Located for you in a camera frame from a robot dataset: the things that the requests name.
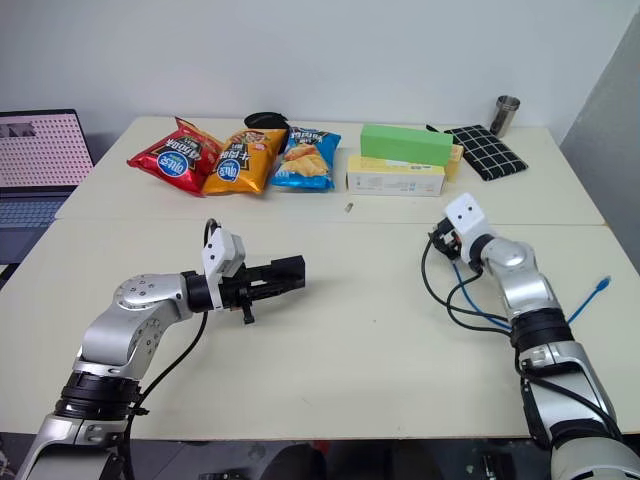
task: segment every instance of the yellow box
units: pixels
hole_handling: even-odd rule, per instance
[[[462,160],[462,154],[464,148],[462,145],[453,144],[451,146],[451,155],[449,156],[449,163],[444,167],[444,171],[447,174],[447,181],[452,182],[458,173],[458,167],[460,167],[460,160]]]
[[[351,155],[347,166],[349,191],[360,195],[436,197],[444,177],[444,167],[360,155]]]

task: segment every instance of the table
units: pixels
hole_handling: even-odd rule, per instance
[[[190,119],[225,139],[243,127],[240,119]],[[441,197],[351,195],[345,185],[346,160],[359,153],[362,124],[291,122],[340,133],[336,190],[290,193],[269,188],[251,194],[196,198],[126,165],[126,160],[175,130],[170,117],[141,117],[105,154],[94,171],[58,211],[58,218],[196,219],[228,216],[253,222],[436,223],[445,205],[471,192],[490,212],[493,224],[602,225],[603,219],[546,128],[512,128],[504,142],[529,165],[526,172],[484,182],[462,162],[455,183]],[[348,203],[353,208],[345,211]]]
[[[526,436],[506,339],[463,330],[426,293],[419,273],[427,224],[264,223],[219,218],[244,238],[247,264],[304,254],[307,287],[212,316],[202,343],[153,393],[134,436],[157,439]],[[115,287],[138,273],[200,265],[201,220],[57,220],[0,291],[0,431],[35,432],[67,380],[87,325]],[[508,225],[536,249],[571,313],[613,277],[576,321],[620,427],[640,432],[640,278],[604,226]],[[447,260],[429,260],[447,291]],[[491,282],[470,288],[499,311]],[[143,381],[190,342],[197,318],[165,334]]]

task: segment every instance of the black grid pouch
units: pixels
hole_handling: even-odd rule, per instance
[[[526,170],[529,166],[482,125],[454,128],[453,141],[464,147],[464,158],[483,180],[495,180]]]

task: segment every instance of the snack bag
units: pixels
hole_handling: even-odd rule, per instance
[[[176,117],[178,130],[140,152],[127,163],[181,190],[202,195],[202,185],[215,167],[222,144]]]
[[[245,129],[232,135],[202,192],[262,193],[286,133],[279,129]]]
[[[272,185],[292,188],[333,188],[331,171],[340,135],[310,128],[291,127],[284,160]]]

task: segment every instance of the laptop keyboard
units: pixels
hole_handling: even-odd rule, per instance
[[[48,227],[64,200],[0,202],[0,228]]]

